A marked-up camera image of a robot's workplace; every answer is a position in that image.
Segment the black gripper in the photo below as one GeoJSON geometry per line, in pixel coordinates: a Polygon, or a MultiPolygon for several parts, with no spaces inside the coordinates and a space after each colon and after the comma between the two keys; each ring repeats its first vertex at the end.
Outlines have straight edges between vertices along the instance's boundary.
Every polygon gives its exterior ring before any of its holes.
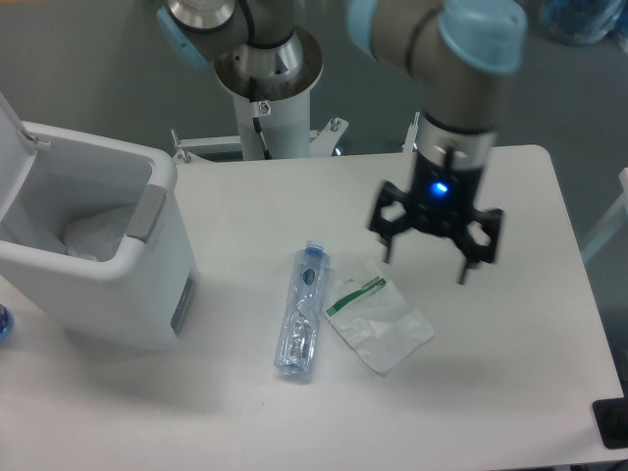
{"type": "Polygon", "coordinates": [[[483,167],[446,169],[417,152],[407,194],[389,181],[382,182],[367,228],[385,248],[383,261],[391,262],[394,238],[415,229],[453,240],[463,257],[459,285],[465,284],[469,271],[494,264],[504,211],[475,209],[483,173],[483,167]]]}

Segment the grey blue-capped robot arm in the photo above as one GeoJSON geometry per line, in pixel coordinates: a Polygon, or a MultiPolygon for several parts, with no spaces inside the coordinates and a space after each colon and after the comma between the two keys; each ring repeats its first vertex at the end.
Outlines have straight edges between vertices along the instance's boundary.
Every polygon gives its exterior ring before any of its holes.
{"type": "MultiPolygon", "coordinates": [[[[158,23],[192,67],[212,64],[232,95],[247,160],[309,157],[309,93],[321,48],[291,1],[167,1],[158,23]]],[[[465,270],[497,258],[503,213],[475,205],[519,70],[527,18],[513,1],[353,1],[347,29],[374,60],[428,90],[408,190],[383,183],[368,228],[383,245],[416,230],[450,239],[465,270]]]]}

